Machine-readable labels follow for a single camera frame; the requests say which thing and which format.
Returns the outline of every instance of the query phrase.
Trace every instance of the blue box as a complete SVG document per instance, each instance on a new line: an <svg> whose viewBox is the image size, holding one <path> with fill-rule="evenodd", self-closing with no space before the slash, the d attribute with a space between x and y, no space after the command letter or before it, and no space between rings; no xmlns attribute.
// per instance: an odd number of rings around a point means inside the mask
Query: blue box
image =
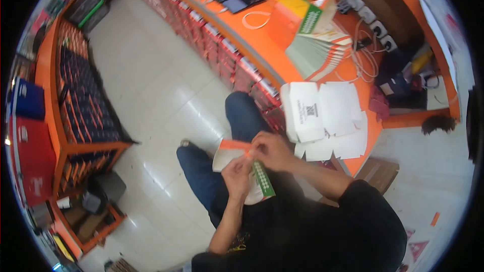
<svg viewBox="0 0 484 272"><path fill-rule="evenodd" d="M22 78L15 78L10 113L31 119L44 120L44 89Z"/></svg>

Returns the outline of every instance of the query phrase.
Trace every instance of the hand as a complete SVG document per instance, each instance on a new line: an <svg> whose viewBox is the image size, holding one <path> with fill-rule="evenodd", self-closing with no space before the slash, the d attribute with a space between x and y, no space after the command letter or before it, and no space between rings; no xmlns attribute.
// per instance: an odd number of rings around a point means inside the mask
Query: hand
<svg viewBox="0 0 484 272"><path fill-rule="evenodd" d="M294 156L282 136L260 131L252 139L251 156L276 172L293 171L301 160Z"/></svg>
<svg viewBox="0 0 484 272"><path fill-rule="evenodd" d="M228 197L245 202L249 194L249 173L252 168L252 159L245 155L235 158L222 169L222 177L227 186Z"/></svg>

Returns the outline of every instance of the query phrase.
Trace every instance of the qr code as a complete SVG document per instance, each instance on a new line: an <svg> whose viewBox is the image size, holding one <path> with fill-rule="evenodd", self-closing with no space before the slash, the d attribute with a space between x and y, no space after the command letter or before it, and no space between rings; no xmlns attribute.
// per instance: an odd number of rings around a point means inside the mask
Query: qr code
<svg viewBox="0 0 484 272"><path fill-rule="evenodd" d="M306 113L308 116L318 116L318 107L316 104L312 106L306 106Z"/></svg>

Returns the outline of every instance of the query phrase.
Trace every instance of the black shirt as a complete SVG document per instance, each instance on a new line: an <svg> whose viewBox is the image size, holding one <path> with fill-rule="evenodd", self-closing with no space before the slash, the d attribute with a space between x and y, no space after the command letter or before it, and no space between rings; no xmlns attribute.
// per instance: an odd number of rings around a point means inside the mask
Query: black shirt
<svg viewBox="0 0 484 272"><path fill-rule="evenodd" d="M400 266L407 235L379 191L354 181L339 208L309 200L286 172L268 171L276 196L244 206L239 235L225 255L201 253L200 271L390 271ZM227 205L224 186L209 211L218 226Z"/></svg>

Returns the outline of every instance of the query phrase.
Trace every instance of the man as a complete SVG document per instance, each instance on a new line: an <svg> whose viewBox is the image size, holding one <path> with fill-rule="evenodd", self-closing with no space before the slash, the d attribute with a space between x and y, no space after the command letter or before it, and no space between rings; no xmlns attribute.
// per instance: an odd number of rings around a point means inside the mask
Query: man
<svg viewBox="0 0 484 272"><path fill-rule="evenodd" d="M198 271L390 271L400 266L407 236L378 190L363 180L296 158L271 130L254 100L235 92L226 99L234 140L251 142L276 196L245 206L252 158L232 160L221 173L200 148L183 141L178 160L208 210L216 231ZM304 197L293 175L305 178L339 208Z"/></svg>

